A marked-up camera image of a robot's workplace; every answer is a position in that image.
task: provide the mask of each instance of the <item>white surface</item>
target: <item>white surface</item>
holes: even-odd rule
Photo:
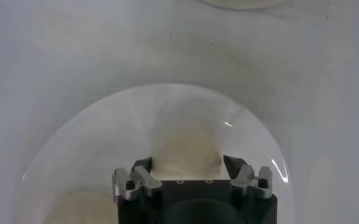
[[[151,150],[156,150],[154,147],[168,136],[181,136],[187,145],[198,145],[197,149],[182,145],[177,150],[192,150],[198,163],[205,163],[207,159],[200,158],[204,155],[199,152],[210,149],[199,145],[196,142],[199,139],[192,136],[183,139],[181,131],[188,128],[210,135],[223,155],[244,158],[256,173],[261,166],[269,166],[274,172],[273,191],[279,200],[279,223],[294,223],[288,171],[266,127],[227,97],[196,86],[173,84],[121,91],[94,103],[67,122],[39,151],[24,174],[14,220],[23,224],[41,223],[61,195],[78,189],[111,194],[113,171],[118,167],[130,170],[135,160],[150,156]],[[171,169],[180,164],[171,161],[155,166]],[[215,167],[222,170],[222,175],[215,178],[229,178],[225,166]],[[169,172],[158,170],[158,174],[164,180],[172,178]],[[205,177],[206,174],[190,178]]]
[[[259,117],[291,171],[296,223],[359,223],[359,0],[256,12],[0,0],[0,224],[13,223],[22,176],[58,128],[154,82],[207,86]]]

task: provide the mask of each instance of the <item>white plate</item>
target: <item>white plate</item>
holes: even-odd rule
[[[162,131],[198,123],[219,143],[222,154],[244,158],[257,172],[273,171],[279,223],[294,222],[290,176],[266,127],[245,107],[197,86],[157,84],[106,97],[64,125],[39,151],[24,175],[16,211],[23,224],[41,223],[65,192],[111,190],[116,167],[130,169],[150,155]]]

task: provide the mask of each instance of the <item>silver metal bracket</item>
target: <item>silver metal bracket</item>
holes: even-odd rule
[[[143,166],[136,166],[130,177],[136,182],[140,183],[144,187],[144,193],[148,197],[152,197],[155,193],[160,191],[163,183],[156,180],[149,174],[149,172]]]
[[[130,178],[125,169],[116,169],[113,176],[114,200],[122,197],[124,200],[136,200],[139,197],[139,186]]]
[[[250,165],[244,164],[241,166],[237,177],[230,184],[234,190],[241,191],[242,195],[246,195],[248,188],[252,187],[257,198],[272,197],[272,171],[267,166],[261,167],[259,176],[255,177],[254,169]]]

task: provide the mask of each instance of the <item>screw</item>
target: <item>screw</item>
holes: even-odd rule
[[[269,187],[269,182],[266,179],[258,179],[258,186],[263,189],[267,189]]]
[[[132,180],[127,181],[126,182],[126,189],[129,190],[134,190],[136,188],[136,183]]]

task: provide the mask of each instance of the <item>metal clamp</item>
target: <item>metal clamp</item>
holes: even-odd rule
[[[242,191],[243,195],[247,194],[247,187],[251,185],[251,180],[254,179],[254,169],[248,165],[242,165],[237,177],[230,181],[234,189]]]
[[[138,199],[139,186],[130,178],[125,169],[116,169],[112,181],[115,201],[117,197],[122,197],[127,201]]]
[[[272,196],[272,171],[270,167],[262,166],[259,170],[259,177],[255,184],[255,196],[267,199]]]
[[[134,167],[134,170],[130,176],[136,182],[141,183],[141,185],[144,187],[144,193],[148,197],[152,197],[155,193],[160,191],[163,185],[161,181],[153,178],[143,166]]]
[[[254,188],[255,197],[267,199],[272,197],[272,171],[263,166],[259,170],[259,176],[254,176],[254,170],[250,165],[242,165],[237,177],[230,182],[233,190],[241,191],[247,195],[248,188]]]

